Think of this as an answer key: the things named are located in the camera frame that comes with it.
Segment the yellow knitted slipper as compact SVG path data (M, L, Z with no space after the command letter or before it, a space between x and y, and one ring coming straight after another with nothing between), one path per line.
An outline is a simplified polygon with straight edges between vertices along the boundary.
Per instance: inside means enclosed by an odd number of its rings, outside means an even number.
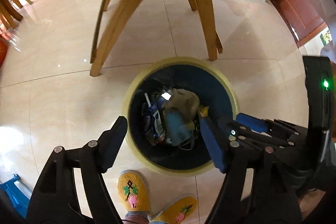
M193 214L197 205L198 201L194 196L181 197L152 216L150 223L182 223Z
M149 213L149 191L140 173L135 170L123 171L118 178L117 190L127 211Z

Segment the right yellow knitted slipper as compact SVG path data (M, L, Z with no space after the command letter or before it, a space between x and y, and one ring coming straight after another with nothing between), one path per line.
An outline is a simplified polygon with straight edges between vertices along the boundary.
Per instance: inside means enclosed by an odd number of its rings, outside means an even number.
M193 214L197 205L198 201L194 196L181 197L152 216L150 223L182 223Z

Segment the blue plastic stool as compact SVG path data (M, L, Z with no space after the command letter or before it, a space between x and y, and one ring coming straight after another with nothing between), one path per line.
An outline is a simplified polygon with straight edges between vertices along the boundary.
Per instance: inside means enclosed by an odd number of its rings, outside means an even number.
M27 197L15 184L20 181L21 177L18 174L13 174L13 178L7 182L1 183L1 190L7 194L16 212L26 219L30 198Z

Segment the left yellow knitted slipper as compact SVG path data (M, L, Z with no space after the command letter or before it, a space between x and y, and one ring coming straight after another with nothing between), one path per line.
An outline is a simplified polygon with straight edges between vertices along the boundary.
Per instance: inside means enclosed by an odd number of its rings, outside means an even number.
M123 171L118 178L117 190L127 211L149 213L149 191L140 173L135 170Z

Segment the yellow round trash bin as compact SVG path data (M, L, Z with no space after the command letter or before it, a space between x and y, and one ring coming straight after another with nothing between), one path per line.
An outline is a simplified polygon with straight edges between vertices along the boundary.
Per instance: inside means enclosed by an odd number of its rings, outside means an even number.
M144 93L157 102L165 140L154 139ZM122 113L128 121L126 142L148 169L168 176L196 176L214 163L202 138L200 118L235 119L239 104L228 79L208 62L172 57L141 71L131 83Z

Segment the brown green milk carton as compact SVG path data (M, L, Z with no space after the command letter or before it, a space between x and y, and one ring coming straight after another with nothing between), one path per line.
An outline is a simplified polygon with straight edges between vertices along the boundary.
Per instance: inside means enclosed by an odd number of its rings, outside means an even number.
M148 94L144 93L144 95L146 98L146 102L148 104L148 108L151 112L151 120L153 121L153 125L154 125L154 128L153 128L153 130L155 131L154 139L156 139L158 142L161 142L165 140L166 132L162 125L161 116L159 113L157 102L151 103Z

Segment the wooden dining table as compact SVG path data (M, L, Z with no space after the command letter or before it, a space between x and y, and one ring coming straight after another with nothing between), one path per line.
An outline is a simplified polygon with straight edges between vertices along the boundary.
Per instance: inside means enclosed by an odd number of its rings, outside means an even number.
M33 4L31 0L25 0L29 5ZM21 9L23 5L19 0L1 0L1 24L3 24L5 30L15 29L17 24L15 21L20 22L23 19L23 16L17 12L13 7L13 4L17 8Z

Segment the brown wooden door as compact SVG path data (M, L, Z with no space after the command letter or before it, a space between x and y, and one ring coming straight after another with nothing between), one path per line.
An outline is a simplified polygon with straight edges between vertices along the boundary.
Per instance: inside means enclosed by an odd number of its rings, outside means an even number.
M327 27L309 0L270 0L289 28L298 47Z

